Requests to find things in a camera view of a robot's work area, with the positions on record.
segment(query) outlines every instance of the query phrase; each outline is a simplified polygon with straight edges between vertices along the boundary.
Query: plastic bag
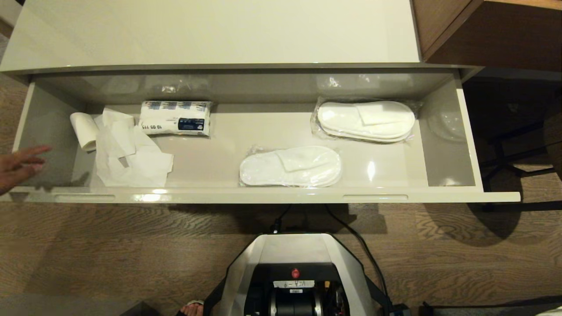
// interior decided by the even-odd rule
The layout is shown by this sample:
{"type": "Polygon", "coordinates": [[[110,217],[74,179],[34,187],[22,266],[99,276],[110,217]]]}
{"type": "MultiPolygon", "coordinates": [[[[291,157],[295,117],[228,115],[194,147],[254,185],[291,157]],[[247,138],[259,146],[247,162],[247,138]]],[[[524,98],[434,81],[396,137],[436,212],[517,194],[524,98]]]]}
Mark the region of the plastic bag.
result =
{"type": "Polygon", "coordinates": [[[419,101],[373,98],[318,98],[310,124],[322,138],[346,138],[375,143],[412,139],[419,101]]]}
{"type": "Polygon", "coordinates": [[[252,147],[240,163],[241,186],[329,187],[342,174],[339,154],[323,146],[252,147]]]}
{"type": "Polygon", "coordinates": [[[147,135],[209,136],[212,102],[144,101],[139,126],[147,135]]]}

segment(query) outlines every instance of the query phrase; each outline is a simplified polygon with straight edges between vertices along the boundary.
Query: packaged toilet paper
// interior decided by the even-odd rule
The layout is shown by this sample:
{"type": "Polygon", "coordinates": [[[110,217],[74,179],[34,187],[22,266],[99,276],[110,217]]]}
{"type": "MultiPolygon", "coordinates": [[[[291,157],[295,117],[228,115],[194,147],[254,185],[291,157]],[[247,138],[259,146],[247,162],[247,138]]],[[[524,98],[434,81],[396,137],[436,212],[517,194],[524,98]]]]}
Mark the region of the packaged toilet paper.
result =
{"type": "Polygon", "coordinates": [[[209,136],[212,102],[144,101],[139,126],[147,135],[209,136]]]}

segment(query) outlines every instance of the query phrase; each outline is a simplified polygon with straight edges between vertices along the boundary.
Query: packaged slippers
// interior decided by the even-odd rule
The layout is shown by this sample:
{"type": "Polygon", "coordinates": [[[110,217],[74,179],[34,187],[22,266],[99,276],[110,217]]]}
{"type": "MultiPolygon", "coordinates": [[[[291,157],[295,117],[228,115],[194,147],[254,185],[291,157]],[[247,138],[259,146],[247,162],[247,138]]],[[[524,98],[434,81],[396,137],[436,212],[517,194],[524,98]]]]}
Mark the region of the packaged slippers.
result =
{"type": "Polygon", "coordinates": [[[262,152],[240,164],[240,181],[247,186],[328,187],[342,172],[339,154],[322,146],[262,152]]]}
{"type": "Polygon", "coordinates": [[[318,106],[315,115],[328,135],[382,143],[406,139],[416,120],[411,108],[395,101],[326,102],[318,106]]]}

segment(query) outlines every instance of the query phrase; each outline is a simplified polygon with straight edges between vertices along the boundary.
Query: hand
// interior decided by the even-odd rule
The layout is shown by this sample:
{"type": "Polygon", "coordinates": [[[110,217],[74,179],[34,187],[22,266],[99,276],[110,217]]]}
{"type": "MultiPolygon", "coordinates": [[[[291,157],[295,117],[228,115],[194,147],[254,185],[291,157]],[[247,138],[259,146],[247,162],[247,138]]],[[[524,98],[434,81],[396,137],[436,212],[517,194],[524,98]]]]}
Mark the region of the hand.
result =
{"type": "Polygon", "coordinates": [[[0,195],[40,172],[45,159],[36,155],[49,150],[49,146],[37,146],[16,151],[11,155],[0,155],[0,195]]]}

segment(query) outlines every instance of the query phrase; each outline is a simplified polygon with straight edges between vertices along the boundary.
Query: black cable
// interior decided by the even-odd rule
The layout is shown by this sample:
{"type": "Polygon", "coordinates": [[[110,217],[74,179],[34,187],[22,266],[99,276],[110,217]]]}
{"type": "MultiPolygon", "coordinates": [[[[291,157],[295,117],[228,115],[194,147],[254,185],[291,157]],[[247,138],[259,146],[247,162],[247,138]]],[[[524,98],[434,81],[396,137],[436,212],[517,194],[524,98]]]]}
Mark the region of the black cable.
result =
{"type": "Polygon", "coordinates": [[[292,204],[289,204],[289,206],[287,206],[287,208],[285,209],[285,211],[283,213],[281,213],[281,215],[279,217],[277,217],[277,219],[281,219],[283,218],[283,216],[285,216],[285,214],[287,212],[289,212],[289,210],[291,209],[291,206],[293,206],[292,204]]]}
{"type": "Polygon", "coordinates": [[[283,213],[281,213],[281,215],[275,219],[275,223],[270,227],[272,233],[277,234],[281,231],[281,218],[283,218],[283,216],[285,216],[285,214],[287,212],[289,212],[289,210],[291,209],[291,206],[293,206],[293,205],[289,204],[289,206],[287,206],[285,211],[283,213]]]}
{"type": "Polygon", "coordinates": [[[367,257],[369,257],[369,260],[371,261],[371,263],[373,264],[373,266],[375,267],[375,270],[377,271],[377,273],[379,275],[380,282],[383,285],[384,294],[388,297],[388,300],[390,301],[390,297],[388,296],[388,290],[386,288],[386,281],[384,280],[383,272],[380,270],[380,267],[377,264],[377,261],[373,257],[373,254],[371,254],[371,251],[369,250],[369,246],[367,246],[367,243],[365,242],[363,237],[361,237],[361,235],[355,229],[351,228],[344,221],[337,218],[334,215],[334,213],[332,213],[332,211],[330,211],[330,208],[328,207],[328,204],[324,204],[324,207],[326,208],[326,212],[328,212],[328,214],[330,214],[335,220],[337,220],[340,224],[342,224],[345,228],[347,228],[347,230],[350,231],[355,236],[355,238],[357,238],[359,240],[359,242],[361,243],[361,246],[363,246],[363,250],[365,250],[365,252],[367,253],[367,257]]]}

